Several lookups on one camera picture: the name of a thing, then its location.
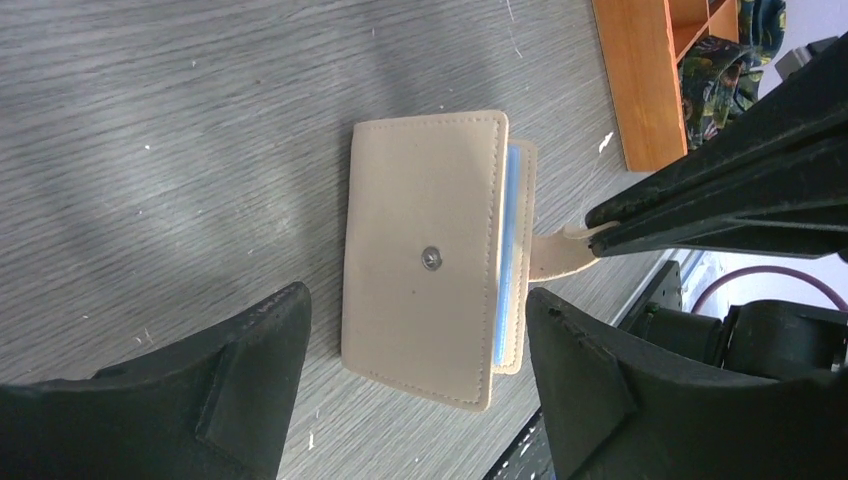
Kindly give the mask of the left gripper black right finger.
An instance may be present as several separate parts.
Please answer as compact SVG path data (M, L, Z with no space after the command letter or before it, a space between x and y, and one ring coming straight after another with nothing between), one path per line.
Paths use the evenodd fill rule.
M843 479L847 373L771 379L692 359L543 288L527 331L560 479Z

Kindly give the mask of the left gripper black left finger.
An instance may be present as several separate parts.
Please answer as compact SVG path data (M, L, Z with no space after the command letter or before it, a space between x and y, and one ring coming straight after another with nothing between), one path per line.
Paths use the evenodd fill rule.
M1 388L5 479L273 479L311 332L292 283L84 380Z

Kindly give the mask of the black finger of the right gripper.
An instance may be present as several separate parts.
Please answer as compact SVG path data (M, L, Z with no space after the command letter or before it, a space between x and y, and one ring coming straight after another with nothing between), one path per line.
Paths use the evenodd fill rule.
M599 257L687 248L847 252L847 40L699 149L594 207Z

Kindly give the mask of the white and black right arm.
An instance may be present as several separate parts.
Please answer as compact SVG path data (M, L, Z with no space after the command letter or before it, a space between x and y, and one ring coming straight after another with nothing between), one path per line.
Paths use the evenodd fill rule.
M586 215L600 257L666 248L847 253L847 40L835 38L702 146ZM847 310L734 307L712 363L784 379L843 359Z

